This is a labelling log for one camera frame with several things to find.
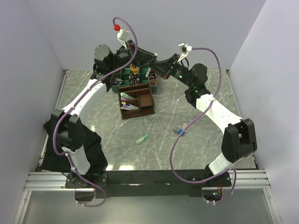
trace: green crate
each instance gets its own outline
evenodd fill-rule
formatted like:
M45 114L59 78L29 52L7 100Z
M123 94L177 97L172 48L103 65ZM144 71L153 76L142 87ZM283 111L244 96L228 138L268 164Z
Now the green crate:
M148 78L145 77L148 69L149 69L148 65L144 65L140 68L140 70L139 70L139 84L148 83ZM117 78L120 78L122 80L122 83L120 85L113 85L111 87L112 92L118 93L118 88L119 87L130 86L130 83L129 83L129 75L130 74L131 74L131 69L130 69L129 66L124 68L123 70L121 70L121 72L119 74L117 74ZM157 92L158 85L159 85L159 83L156 86L151 86L150 87L152 93Z

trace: black cloth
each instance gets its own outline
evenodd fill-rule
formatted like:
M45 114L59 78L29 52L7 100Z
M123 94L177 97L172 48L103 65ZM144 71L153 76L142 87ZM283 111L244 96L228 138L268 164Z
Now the black cloth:
M51 133L51 122L50 120L43 125L44 129L49 135L47 141L47 147L45 156L42 163L42 169L49 170L52 172L65 172L71 171L71 165L66 156L58 156L54 152L53 148L53 133ZM107 159L102 151L101 137L89 130L84 126L86 131L86 140L84 142L84 150L87 160L90 162L90 168L88 173L90 174L102 174L103 169L107 166ZM63 152L62 148L57 145L58 151Z

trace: purple cable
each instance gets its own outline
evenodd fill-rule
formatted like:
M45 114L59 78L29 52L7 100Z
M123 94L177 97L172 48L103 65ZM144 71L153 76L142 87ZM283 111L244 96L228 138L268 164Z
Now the purple cable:
M218 64L218 70L219 70L219 84L218 84L217 90L216 90L216 92L215 92L215 94L214 94L214 98L215 98L215 97L217 96L219 90L220 90L220 87L221 87L221 78L222 78L222 74L221 74L221 66L220 66L219 59L218 59L217 55L215 54L215 52L212 51L212 50L209 49L209 48L192 48L192 50L207 50L207 51L210 51L210 52L215 56L215 58L216 58L216 61L217 61L217 64ZM174 169L174 167L173 167L173 164L172 164L172 154L173 154L174 148L175 148L175 146L176 146L178 140L180 139L180 137L182 136L182 134L185 133L185 131L186 131L192 124L194 124L198 119L200 119L201 117L203 117L203 116L208 112L208 110L210 110L210 108L212 107L212 104L213 104L213 101L211 101L211 103L209 104L209 106L206 108L205 111L203 111L197 118L195 118L190 124L188 124L188 125L183 129L183 131L181 131L181 133L178 135L177 139L174 141L174 143L173 143L173 145L172 145L172 148L171 148L171 151L170 151L170 156L169 156L170 167L171 167L171 170L172 170L173 174L174 174L179 180L181 180L181 181L183 181L183 182L186 182L186 183L192 183L192 184L195 184L195 183L205 183L205 182L207 182L207 181L209 181L209 180L211 180L211 179L214 179L214 178L216 178L216 177L218 177L218 176L220 176L220 175L222 175L222 174L224 174L224 173L226 173L226 172L228 172L228 171L230 170L230 169L226 169L226 170L221 171L220 173L218 173L218 174L216 174L216 175L213 175L213 176L211 176L211 177L209 177L209 178L206 178L206 179L204 179L204 180L201 180L201 181L189 181L189 180L186 180L186 179L180 177L180 176L177 174L177 172L175 171L175 169ZM229 193L228 195L231 194L231 192L234 190L234 187L235 187L235 183L233 184L232 189L231 189L231 191L230 191L230 193Z
M101 77L100 79L98 79L98 81L94 82L94 83L90 86L90 88L89 88L88 90L86 90L86 91L80 96L80 98L74 103L74 107L71 107L71 108L70 108L67 112L65 112L64 115L58 120L58 122L57 122L57 124L56 124L56 126L55 126L55 129L54 129L54 133L53 133L53 142L52 142L52 143L53 143L54 151L55 151L55 153L56 153L57 155L60 155L60 156L61 156L61 155L65 155L66 153L68 153L68 152L66 152L66 151L60 153L60 152L58 152L57 147L56 147L56 136L57 136L58 128L59 128L61 122L63 121L63 119L64 119L64 118L65 118L65 117L66 117L72 110L74 110L74 108L78 105L78 103L79 103L79 102L80 102L80 101L87 95L87 93L88 93L88 92L89 92L89 91L90 91L96 84L98 84L101 80L105 79L107 76L110 76L110 75L112 75L112 74L114 74L114 73L116 73L116 72L118 72L118 71L120 71L120 70L126 68L129 64L131 64L131 62L133 61L133 59L135 58L135 56L136 56L136 54L137 54L137 50L138 50L138 42L137 42L137 37L136 37L136 35L135 35L134 30L132 29L132 27L130 26L130 24L128 24L128 22L125 21L123 18L121 18L121 17L114 17L114 18L113 18L113 24L114 24L114 25L116 25L116 24L115 24L115 20L120 20L120 21L122 21L123 23L125 23L125 24L127 25L127 27L130 29L130 31L132 32L132 35L133 35L134 40L135 40L135 50L134 50L134 53L133 53L131 59L130 59L125 65L119 67L118 69L115 69L114 71L109 72L108 74L106 74L106 75L104 75L103 77ZM69 153L67 154L67 158L68 158L68 160L69 160L69 162L70 162L70 164L71 164L71 167L75 167L74 162L73 162L73 160L71 159L71 156L70 156ZM99 204L88 205L88 204L83 204L83 203L81 203L81 202L78 202L78 203L81 204L81 205L83 205L83 206L85 206L85 207L97 207L97 206L102 205L102 204L106 201L106 199L107 199L107 194L106 194L106 192L104 191L104 189L102 189L102 188L99 187L98 185L96 185L96 184L94 184L94 183L92 183L92 182L86 180L86 179L85 179L85 178L84 178L84 177L83 177L83 176L82 176L76 169L75 169L75 172L76 172L76 174L77 174L83 181L85 181L86 183L88 183L88 184L94 186L95 188L101 190L101 191L104 193L104 196L105 196L104 200L103 200L101 203L99 203Z

